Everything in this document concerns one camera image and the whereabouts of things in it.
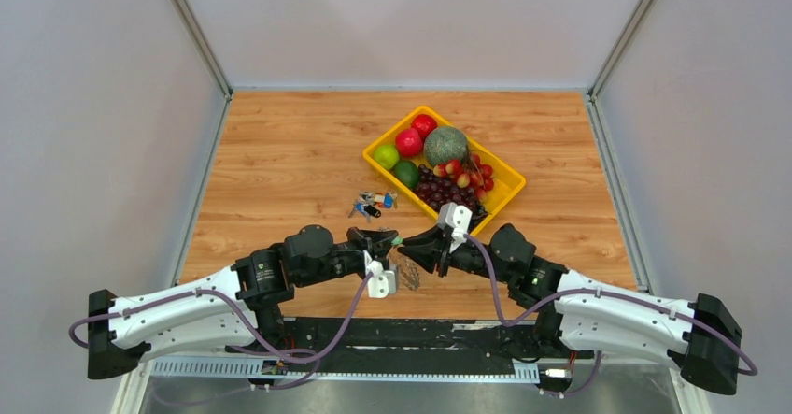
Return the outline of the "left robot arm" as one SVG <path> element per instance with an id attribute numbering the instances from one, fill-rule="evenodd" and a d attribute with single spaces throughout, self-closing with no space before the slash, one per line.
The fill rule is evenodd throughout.
<path id="1" fill-rule="evenodd" d="M 285 341 L 280 304 L 295 291 L 349 275 L 362 284 L 356 295 L 385 298 L 396 293 L 390 249 L 395 230 L 348 229 L 337 243 L 320 225 L 220 271 L 155 293 L 122 297 L 103 289 L 88 298 L 87 376 L 115 378 L 143 362 L 185 350 L 220 347 L 273 352 Z"/>

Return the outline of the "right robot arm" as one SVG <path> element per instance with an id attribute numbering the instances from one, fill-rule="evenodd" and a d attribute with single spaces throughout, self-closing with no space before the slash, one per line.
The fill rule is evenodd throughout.
<path id="1" fill-rule="evenodd" d="M 405 239 L 400 254 L 440 277 L 451 268 L 504 284 L 510 299 L 537 315 L 533 342 L 545 355 L 563 349 L 630 356 L 677 370 L 692 385 L 737 392 L 743 332 L 725 304 L 656 297 L 605 284 L 540 257 L 511 223 L 487 244 L 449 227 Z"/>

